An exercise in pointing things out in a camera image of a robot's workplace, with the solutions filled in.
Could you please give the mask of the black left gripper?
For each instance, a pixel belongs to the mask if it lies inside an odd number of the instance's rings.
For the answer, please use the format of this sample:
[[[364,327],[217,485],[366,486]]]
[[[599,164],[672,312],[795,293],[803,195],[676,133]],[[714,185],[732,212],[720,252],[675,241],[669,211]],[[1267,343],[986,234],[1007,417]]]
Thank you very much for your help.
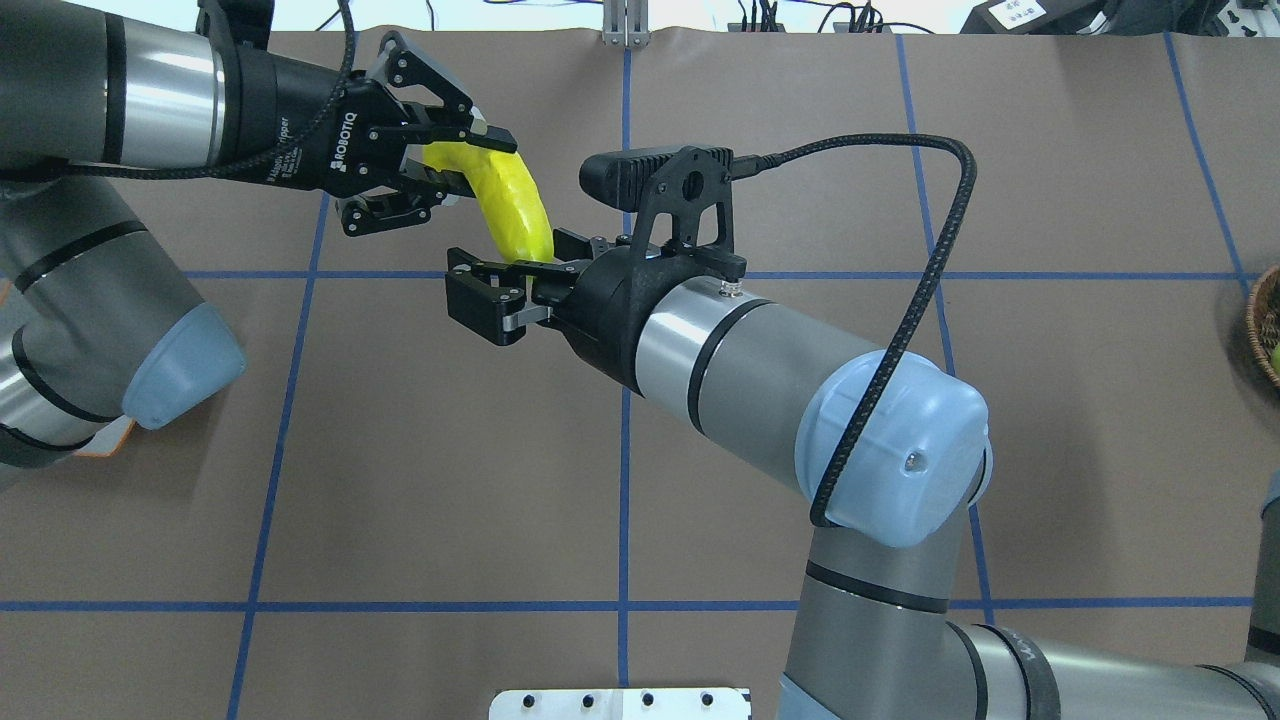
[[[301,136],[330,97],[338,73],[330,68],[242,47],[236,158],[242,160]],[[424,88],[436,105],[403,101],[396,88]],[[291,190],[338,191],[342,196],[370,188],[379,172],[396,168],[396,152],[372,146],[371,137],[407,145],[461,142],[498,152],[516,152],[512,133],[483,117],[470,91],[442,63],[399,31],[387,32],[366,78],[356,76],[305,141],[283,154],[237,173],[255,184]],[[470,182],[458,170],[408,164],[381,183],[390,191],[361,193],[337,204],[340,228],[349,237],[396,231],[430,222],[433,209],[456,199],[472,199]]]

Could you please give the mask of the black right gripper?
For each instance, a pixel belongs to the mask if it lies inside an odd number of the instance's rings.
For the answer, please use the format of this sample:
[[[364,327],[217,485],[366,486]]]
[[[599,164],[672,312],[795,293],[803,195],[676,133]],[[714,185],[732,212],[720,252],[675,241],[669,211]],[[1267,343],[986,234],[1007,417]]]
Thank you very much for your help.
[[[675,255],[640,259],[627,242],[553,231],[557,263],[485,261],[460,247],[445,251],[448,316],[495,346],[543,323],[561,332],[586,364],[639,392],[637,342],[657,304],[681,283]],[[532,279],[529,300],[527,278]]]

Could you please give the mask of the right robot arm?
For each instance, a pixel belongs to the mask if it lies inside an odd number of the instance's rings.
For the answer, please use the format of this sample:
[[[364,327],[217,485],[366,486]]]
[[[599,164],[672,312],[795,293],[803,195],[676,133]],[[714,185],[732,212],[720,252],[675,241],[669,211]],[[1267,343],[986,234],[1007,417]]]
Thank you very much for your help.
[[[741,258],[556,233],[556,260],[447,254],[452,318],[585,361],[796,489],[814,511],[781,719],[1275,719],[1277,657],[1171,666],[948,620],[993,452],[979,392],[742,291]]]

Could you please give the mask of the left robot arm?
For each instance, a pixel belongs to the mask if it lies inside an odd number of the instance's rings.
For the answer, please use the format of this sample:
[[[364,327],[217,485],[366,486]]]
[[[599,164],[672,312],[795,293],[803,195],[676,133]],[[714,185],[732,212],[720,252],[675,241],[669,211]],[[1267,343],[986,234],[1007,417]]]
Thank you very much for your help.
[[[65,1],[3,4],[3,278],[33,309],[3,334],[3,486],[127,416],[157,429],[244,373],[220,313],[113,187],[220,179],[320,190],[346,232],[428,222],[474,197],[454,145],[513,156],[471,94],[402,33],[335,69],[269,49],[271,1],[201,1],[183,32]]]

